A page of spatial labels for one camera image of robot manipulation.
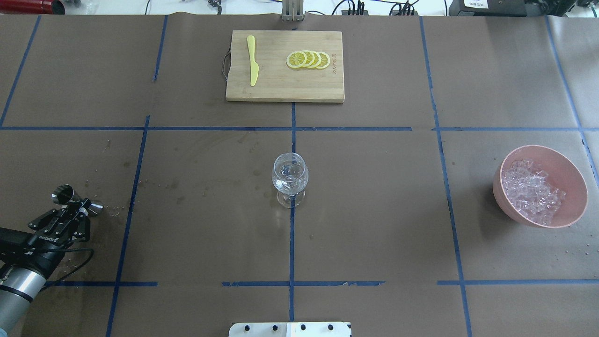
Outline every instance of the clear liquid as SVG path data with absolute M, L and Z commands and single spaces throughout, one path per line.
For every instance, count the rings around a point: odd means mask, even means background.
M 297 161 L 284 161 L 274 169 L 273 184 L 281 193 L 298 194 L 308 184 L 308 168 Z

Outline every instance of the bowl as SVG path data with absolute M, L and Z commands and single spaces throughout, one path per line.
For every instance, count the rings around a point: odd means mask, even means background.
M 553 216 L 551 225 L 538 224 L 524 217 L 507 198 L 501 181 L 503 173 L 510 168 L 514 161 L 524 159 L 531 159 L 547 172 L 548 183 L 566 193 L 565 200 L 562 201 L 561 207 Z M 543 228 L 563 228 L 574 224 L 585 213 L 588 203 L 588 190 L 578 168 L 563 154 L 540 145 L 521 146 L 511 151 L 503 159 L 493 179 L 493 195 L 501 210 L 511 219 L 521 224 Z

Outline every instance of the glass base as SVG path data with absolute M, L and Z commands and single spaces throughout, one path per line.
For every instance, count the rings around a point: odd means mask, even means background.
M 285 193 L 281 193 L 281 191 L 277 192 L 277 201 L 285 208 L 291 208 L 293 204 L 294 207 L 297 207 L 305 198 L 305 191 L 301 191 L 295 195 L 289 195 Z

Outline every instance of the bowl rim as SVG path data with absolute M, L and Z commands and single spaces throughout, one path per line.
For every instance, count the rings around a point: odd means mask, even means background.
M 569 224 L 565 224 L 565 225 L 561 225 L 561 226 L 545 226 L 543 224 L 538 224 L 530 219 L 528 219 L 527 217 L 523 216 L 520 212 L 518 212 L 516 210 L 516 208 L 514 207 L 514 205 L 512 205 L 512 203 L 510 202 L 510 199 L 507 197 L 506 194 L 506 189 L 503 187 L 503 168 L 506 165 L 506 161 L 508 159 L 509 156 L 511 156 L 514 152 L 523 149 L 523 148 L 543 148 L 543 149 L 547 149 L 550 151 L 553 151 L 555 153 L 557 153 L 558 155 L 564 157 L 568 162 L 570 162 L 570 164 L 572 164 L 572 166 L 576 169 L 576 171 L 578 172 L 578 174 L 580 175 L 580 177 L 582 178 L 582 183 L 585 186 L 585 194 L 586 194 L 586 200 L 585 200 L 585 208 L 582 210 L 582 212 L 580 213 L 580 215 L 572 222 L 570 222 Z M 589 205 L 589 188 L 586 185 L 586 180 L 585 177 L 582 175 L 582 173 L 580 172 L 580 170 L 578 169 L 578 167 L 576 167 L 576 165 L 574 165 L 574 163 L 572 162 L 572 160 L 570 160 L 568 157 L 566 157 L 564 154 L 562 154 L 560 151 L 554 150 L 552 148 L 549 148 L 547 146 L 543 146 L 543 145 L 536 145 L 536 144 L 530 144 L 530 145 L 523 145 L 520 146 L 516 149 L 513 149 L 512 151 L 510 151 L 510 153 L 508 153 L 506 155 L 505 158 L 503 158 L 503 161 L 501 162 L 501 165 L 499 166 L 499 183 L 500 183 L 500 188 L 501 188 L 501 193 L 503 193 L 503 196 L 506 198 L 506 200 L 508 201 L 507 203 L 510 205 L 510 207 L 516 212 L 518 213 L 518 215 L 520 215 L 523 219 L 525 219 L 526 221 L 530 222 L 531 224 L 534 224 L 535 226 L 539 226 L 539 227 L 543 227 L 543 228 L 564 228 L 567 226 L 570 226 L 576 222 L 578 222 L 578 220 L 580 220 L 580 218 L 582 218 L 582 216 L 586 213 L 586 208 Z

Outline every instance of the white bracket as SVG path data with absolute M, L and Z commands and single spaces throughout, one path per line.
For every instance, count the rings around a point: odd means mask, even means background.
M 236 323 L 229 337 L 352 337 L 347 322 Z
M 304 0 L 283 0 L 283 21 L 304 21 Z

